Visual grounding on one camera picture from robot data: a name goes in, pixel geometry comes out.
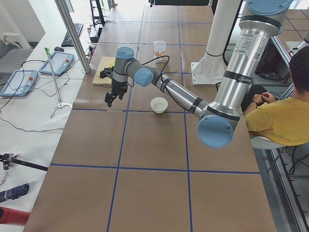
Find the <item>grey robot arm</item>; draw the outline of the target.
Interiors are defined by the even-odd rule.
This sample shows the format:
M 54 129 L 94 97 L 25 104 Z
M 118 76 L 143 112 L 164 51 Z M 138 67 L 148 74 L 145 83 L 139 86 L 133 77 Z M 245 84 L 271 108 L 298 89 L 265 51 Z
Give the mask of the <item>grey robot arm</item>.
M 123 98 L 132 79 L 141 87 L 156 86 L 169 95 L 180 107 L 199 118 L 197 134 L 200 141 L 212 148 L 229 144 L 240 119 L 240 104 L 270 37 L 283 30 L 283 20 L 290 7 L 289 0 L 248 0 L 242 11 L 240 35 L 226 68 L 223 67 L 223 49 L 216 47 L 215 36 L 220 42 L 227 42 L 227 30 L 223 19 L 227 7 L 219 1 L 211 28 L 205 56 L 192 66 L 195 84 L 218 84 L 217 95 L 211 103 L 174 81 L 161 69 L 141 64 L 134 58 L 134 52 L 127 46 L 117 49 L 115 63 L 101 71 L 102 77 L 111 79 L 111 91 L 105 96 L 108 106 L 115 99 Z

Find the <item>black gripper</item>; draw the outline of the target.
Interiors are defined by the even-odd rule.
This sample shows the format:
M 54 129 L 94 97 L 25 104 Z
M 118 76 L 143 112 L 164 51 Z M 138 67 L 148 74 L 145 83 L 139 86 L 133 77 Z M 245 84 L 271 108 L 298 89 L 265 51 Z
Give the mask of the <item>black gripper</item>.
M 117 73 L 114 70 L 114 67 L 104 69 L 107 76 L 112 80 L 112 90 L 107 92 L 104 101 L 107 103 L 109 108 L 112 107 L 113 101 L 119 97 L 119 100 L 122 100 L 124 95 L 127 93 L 128 89 L 128 76 Z

